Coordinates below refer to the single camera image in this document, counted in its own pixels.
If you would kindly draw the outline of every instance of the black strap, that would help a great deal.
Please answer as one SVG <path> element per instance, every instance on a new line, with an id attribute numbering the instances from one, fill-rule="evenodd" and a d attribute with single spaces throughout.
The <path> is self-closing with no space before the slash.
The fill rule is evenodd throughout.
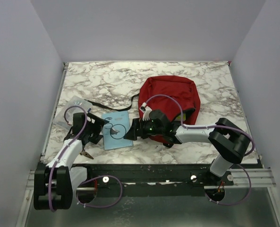
<path id="1" fill-rule="evenodd" d="M 120 109 L 120 110 L 110 108 L 110 107 L 108 107 L 108 106 L 102 105 L 102 104 L 100 104 L 100 103 L 96 103 L 96 102 L 91 101 L 91 100 L 86 100 L 86 101 L 87 101 L 87 102 L 90 102 L 91 104 L 93 104 L 93 105 L 95 105 L 95 106 L 97 106 L 97 107 L 103 108 L 103 109 L 115 110 L 115 111 L 126 111 L 126 110 L 130 110 L 130 109 L 131 109 L 132 102 L 133 102 L 134 98 L 137 97 L 137 96 L 139 96 L 139 94 L 136 94 L 136 95 L 134 95 L 134 96 L 131 97 L 131 104 L 130 104 L 129 107 L 126 107 L 126 108 Z"/>

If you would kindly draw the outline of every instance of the marble surface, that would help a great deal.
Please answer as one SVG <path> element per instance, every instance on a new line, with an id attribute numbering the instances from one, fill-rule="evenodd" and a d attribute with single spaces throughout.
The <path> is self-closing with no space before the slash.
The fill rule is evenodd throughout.
<path id="1" fill-rule="evenodd" d="M 196 124 L 210 124 L 226 117 L 246 130 L 241 105 L 226 62 L 73 62 L 67 75 L 57 107 L 57 113 L 72 96 L 90 99 L 113 108 L 129 106 L 130 97 L 137 94 L 148 77 L 177 75 L 196 83 L 201 99 L 201 110 Z M 100 116 L 109 112 L 94 107 Z M 137 101 L 128 111 L 130 121 L 138 117 Z M 45 155 L 51 161 L 63 145 L 67 131 L 53 125 Z M 211 163 L 218 152 L 211 144 L 185 143 L 166 148 L 150 139 L 134 141 L 133 147 L 104 150 L 103 140 L 97 145 L 87 144 L 85 150 L 91 160 L 78 155 L 75 163 L 107 164 L 186 164 Z M 256 153 L 244 158 L 243 163 L 257 163 Z"/>

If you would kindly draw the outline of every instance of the red bag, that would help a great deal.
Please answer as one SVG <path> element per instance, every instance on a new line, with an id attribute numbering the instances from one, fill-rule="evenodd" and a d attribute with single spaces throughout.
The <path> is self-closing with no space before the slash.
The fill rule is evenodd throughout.
<path id="1" fill-rule="evenodd" d="M 200 97 L 196 90 L 195 83 L 185 77 L 178 76 L 157 76 L 146 80 L 139 93 L 139 108 L 153 95 L 168 95 L 182 106 L 185 124 L 195 124 L 201 107 Z M 155 97 L 147 105 L 152 110 L 161 110 L 172 122 L 180 116 L 178 105 L 166 97 Z M 162 136 L 151 136 L 152 140 L 167 144 L 168 142 Z"/>

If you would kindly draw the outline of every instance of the blue paper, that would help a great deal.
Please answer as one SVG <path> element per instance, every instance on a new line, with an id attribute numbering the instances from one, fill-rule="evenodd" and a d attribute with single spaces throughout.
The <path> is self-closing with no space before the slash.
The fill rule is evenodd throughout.
<path id="1" fill-rule="evenodd" d="M 123 139 L 130 128 L 129 116 L 127 111 L 104 113 L 102 118 L 109 121 L 103 127 L 104 149 L 130 147 L 133 145 L 131 140 Z"/>

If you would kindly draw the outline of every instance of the white wall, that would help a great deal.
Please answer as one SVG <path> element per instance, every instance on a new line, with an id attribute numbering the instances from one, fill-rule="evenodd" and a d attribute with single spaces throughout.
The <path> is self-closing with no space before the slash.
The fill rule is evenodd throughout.
<path id="1" fill-rule="evenodd" d="M 232 60 L 265 0 L 31 0 L 63 61 Z"/>
<path id="2" fill-rule="evenodd" d="M 280 0 L 267 0 L 231 65 L 263 163 L 280 192 Z"/>
<path id="3" fill-rule="evenodd" d="M 0 227 L 15 226 L 63 64 L 29 0 L 0 0 Z"/>

